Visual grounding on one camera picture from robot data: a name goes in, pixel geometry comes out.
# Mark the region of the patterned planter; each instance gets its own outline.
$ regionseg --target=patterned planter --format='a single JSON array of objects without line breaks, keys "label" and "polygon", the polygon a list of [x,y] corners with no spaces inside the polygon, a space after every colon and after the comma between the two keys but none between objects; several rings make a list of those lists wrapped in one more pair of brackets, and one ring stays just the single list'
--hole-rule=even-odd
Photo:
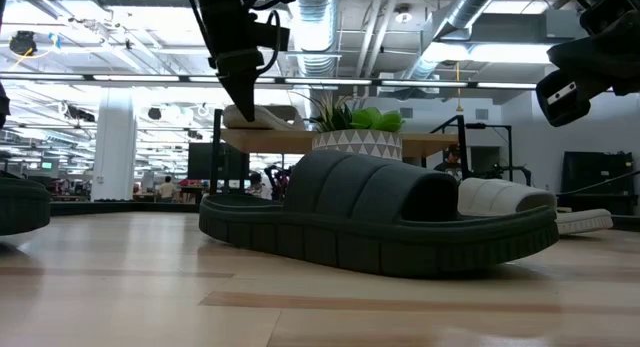
[{"label": "patterned planter", "polygon": [[320,133],[313,138],[314,150],[337,150],[402,161],[402,136],[370,130]]}]

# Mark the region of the exposed ductwork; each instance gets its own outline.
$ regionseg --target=exposed ductwork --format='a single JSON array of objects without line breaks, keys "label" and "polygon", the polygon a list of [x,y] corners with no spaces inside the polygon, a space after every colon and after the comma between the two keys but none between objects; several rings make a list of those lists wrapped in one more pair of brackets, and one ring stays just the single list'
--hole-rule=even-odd
[{"label": "exposed ductwork", "polygon": [[[339,0],[297,0],[291,4],[294,15],[295,43],[306,52],[331,52],[335,48]],[[305,77],[335,76],[336,59],[330,56],[298,57],[300,73]]]},{"label": "exposed ductwork", "polygon": [[431,42],[451,32],[470,28],[491,2],[493,0],[451,0],[448,6],[431,14],[425,28],[425,50],[403,77],[427,79],[442,62],[430,55]]}]

